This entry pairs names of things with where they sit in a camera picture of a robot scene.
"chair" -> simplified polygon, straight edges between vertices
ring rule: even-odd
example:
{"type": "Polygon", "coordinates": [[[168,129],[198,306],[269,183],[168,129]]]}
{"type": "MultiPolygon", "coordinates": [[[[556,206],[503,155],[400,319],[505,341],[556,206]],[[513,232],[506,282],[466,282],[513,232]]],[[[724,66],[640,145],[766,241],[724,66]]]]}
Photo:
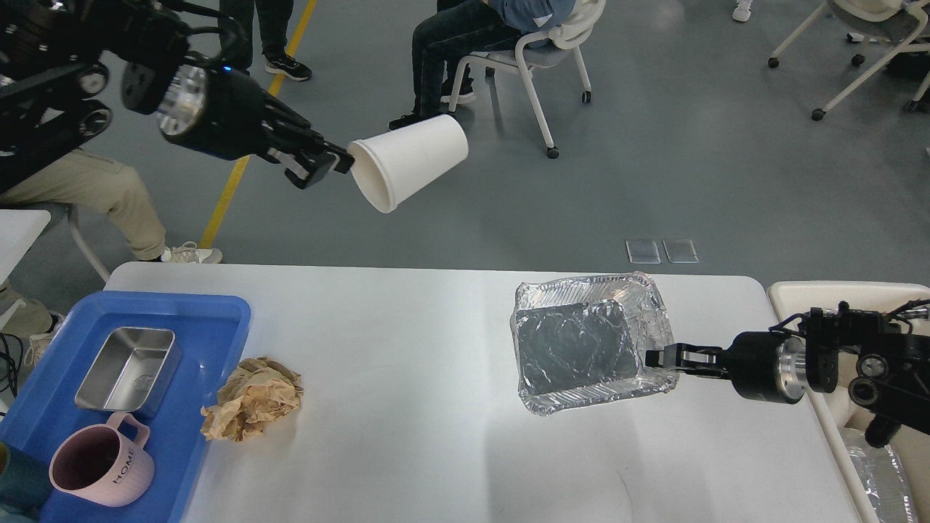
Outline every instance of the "chair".
{"type": "MultiPolygon", "coordinates": [[[[772,56],[768,59],[768,66],[772,69],[778,67],[778,57],[781,53],[827,9],[830,9],[842,23],[865,35],[862,43],[859,44],[862,51],[858,52],[851,60],[854,66],[858,67],[865,61],[863,53],[869,42],[877,41],[891,46],[891,49],[884,56],[865,73],[861,74],[852,84],[843,89],[840,94],[836,95],[833,100],[811,113],[811,118],[814,121],[820,121],[837,103],[882,69],[896,54],[930,51],[930,42],[914,43],[914,40],[921,36],[930,36],[927,29],[927,11],[925,10],[928,3],[930,3],[930,0],[917,0],[914,2],[902,2],[901,0],[826,0],[772,52],[772,56]]],[[[920,106],[921,98],[927,87],[930,87],[930,73],[923,79],[914,98],[904,106],[906,111],[912,112],[920,106]]]]}
{"type": "Polygon", "coordinates": [[[61,202],[38,202],[34,204],[22,204],[22,205],[4,205],[3,208],[37,208],[42,210],[47,210],[52,215],[51,221],[46,226],[43,234],[58,224],[65,216],[68,217],[68,227],[71,229],[71,237],[74,239],[74,243],[77,244],[77,248],[81,250],[81,253],[84,254],[84,257],[87,258],[87,262],[90,263],[90,266],[97,271],[97,274],[100,275],[100,278],[103,280],[103,283],[106,283],[110,280],[110,272],[107,271],[107,268],[100,261],[100,258],[94,254],[94,251],[90,249],[90,246],[84,239],[84,236],[81,235],[81,229],[79,227],[79,220],[77,216],[77,206],[72,204],[66,204],[61,202]]]}
{"type": "Polygon", "coordinates": [[[466,66],[472,64],[484,65],[487,76],[493,76],[494,71],[497,69],[518,73],[523,78],[526,94],[533,105],[533,112],[536,113],[539,130],[542,131],[542,138],[546,142],[546,156],[553,159],[558,158],[559,148],[555,146],[555,142],[552,140],[549,125],[546,123],[546,116],[542,113],[539,97],[533,88],[533,71],[536,69],[549,69],[558,65],[568,55],[574,55],[578,73],[581,75],[581,83],[584,86],[581,102],[590,103],[591,80],[588,78],[588,71],[585,69],[584,60],[581,58],[580,46],[591,36],[594,23],[601,18],[601,14],[604,12],[605,1],[578,0],[572,14],[561,25],[548,31],[524,35],[517,41],[513,51],[472,53],[460,60],[456,70],[456,79],[452,85],[449,111],[455,112],[456,110],[458,91],[465,76],[466,66]],[[546,39],[549,39],[550,42],[544,46],[528,47],[534,42],[541,42],[546,39]]]}

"white sneaker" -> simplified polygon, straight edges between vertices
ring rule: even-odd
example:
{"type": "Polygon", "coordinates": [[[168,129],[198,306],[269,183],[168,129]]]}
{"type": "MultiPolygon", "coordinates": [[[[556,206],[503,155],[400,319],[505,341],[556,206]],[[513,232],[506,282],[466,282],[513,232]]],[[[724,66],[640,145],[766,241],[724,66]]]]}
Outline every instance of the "white sneaker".
{"type": "Polygon", "coordinates": [[[737,8],[733,9],[733,20],[748,21],[752,15],[752,0],[739,0],[737,8]]]}
{"type": "Polygon", "coordinates": [[[51,314],[55,316],[55,325],[52,326],[52,331],[33,334],[29,337],[29,348],[26,349],[26,354],[22,355],[22,364],[24,366],[34,369],[39,363],[39,359],[46,353],[48,346],[52,343],[52,339],[55,338],[55,335],[58,334],[58,331],[61,329],[61,324],[64,323],[64,316],[55,312],[51,312],[51,314]]]}
{"type": "Polygon", "coordinates": [[[194,242],[166,248],[162,253],[162,262],[166,263],[219,263],[222,260],[223,253],[218,248],[197,248],[194,242]]]}

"crumpled paper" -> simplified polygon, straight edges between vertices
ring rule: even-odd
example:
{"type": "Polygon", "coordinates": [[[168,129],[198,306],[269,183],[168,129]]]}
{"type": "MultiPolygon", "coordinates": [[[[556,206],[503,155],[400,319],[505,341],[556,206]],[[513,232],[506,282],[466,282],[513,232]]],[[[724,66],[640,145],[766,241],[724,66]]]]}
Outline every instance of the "crumpled paper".
{"type": "Polygon", "coordinates": [[[266,356],[239,362],[217,391],[217,404],[200,408],[206,439],[242,441],[262,434],[265,424],[300,407],[300,375],[266,356]]]}

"sneaker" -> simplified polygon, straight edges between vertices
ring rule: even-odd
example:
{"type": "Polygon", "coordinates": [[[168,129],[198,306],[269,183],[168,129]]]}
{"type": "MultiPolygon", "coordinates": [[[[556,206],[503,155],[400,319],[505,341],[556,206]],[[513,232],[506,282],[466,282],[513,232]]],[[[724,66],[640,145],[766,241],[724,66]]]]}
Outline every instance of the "sneaker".
{"type": "MultiPolygon", "coordinates": [[[[443,82],[443,96],[439,99],[441,103],[449,103],[452,101],[452,83],[452,80],[445,80],[443,82]]],[[[475,101],[476,98],[478,98],[478,95],[474,94],[474,89],[472,89],[472,79],[463,79],[461,87],[458,88],[458,100],[456,103],[458,105],[464,105],[475,101]]]]}
{"type": "Polygon", "coordinates": [[[219,263],[222,260],[223,253],[218,248],[197,248],[194,242],[166,248],[162,254],[162,262],[166,263],[219,263]]]}
{"type": "Polygon", "coordinates": [[[430,118],[435,118],[436,116],[441,116],[443,114],[448,114],[449,116],[455,118],[455,115],[451,113],[436,113],[432,116],[421,116],[417,113],[405,114],[396,120],[391,120],[391,122],[388,123],[388,130],[397,130],[401,127],[412,126],[424,120],[429,120],[430,118]]]}
{"type": "Polygon", "coordinates": [[[313,76],[313,71],[309,67],[287,55],[273,60],[265,60],[265,71],[272,74],[283,74],[298,82],[306,82],[313,76]]]}
{"type": "Polygon", "coordinates": [[[752,0],[739,0],[737,8],[733,9],[733,20],[747,21],[752,16],[752,0]]]}
{"type": "Polygon", "coordinates": [[[45,355],[55,335],[61,329],[61,324],[64,323],[64,316],[55,312],[50,313],[52,314],[52,327],[48,332],[33,334],[29,337],[29,348],[22,355],[22,364],[26,367],[35,368],[42,356],[45,355]]]}

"yellow floor line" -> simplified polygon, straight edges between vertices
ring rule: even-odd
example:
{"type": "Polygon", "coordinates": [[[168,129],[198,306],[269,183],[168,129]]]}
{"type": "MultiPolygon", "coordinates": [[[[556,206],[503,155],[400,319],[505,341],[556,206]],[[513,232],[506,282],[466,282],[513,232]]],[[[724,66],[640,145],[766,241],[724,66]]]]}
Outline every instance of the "yellow floor line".
{"type": "MultiPolygon", "coordinates": [[[[304,31],[307,30],[307,23],[310,21],[310,16],[313,14],[314,8],[316,8],[316,0],[309,0],[307,6],[303,9],[303,14],[300,15],[297,28],[294,29],[294,33],[291,35],[290,41],[287,44],[285,52],[290,56],[294,56],[297,53],[300,39],[303,37],[304,31]]],[[[278,91],[281,90],[281,84],[284,82],[284,78],[283,74],[276,74],[274,76],[271,86],[268,87],[268,92],[271,93],[272,96],[278,96],[278,91]]],[[[223,218],[226,217],[226,211],[233,201],[236,189],[239,188],[239,181],[242,179],[243,173],[246,172],[249,158],[251,158],[251,156],[239,158],[236,160],[235,165],[232,166],[230,177],[226,180],[226,186],[223,187],[223,192],[219,195],[217,205],[213,208],[213,214],[210,216],[210,221],[206,224],[204,235],[200,238],[200,243],[198,245],[201,248],[210,248],[213,246],[213,240],[216,239],[219,227],[223,223],[223,218]]]]}

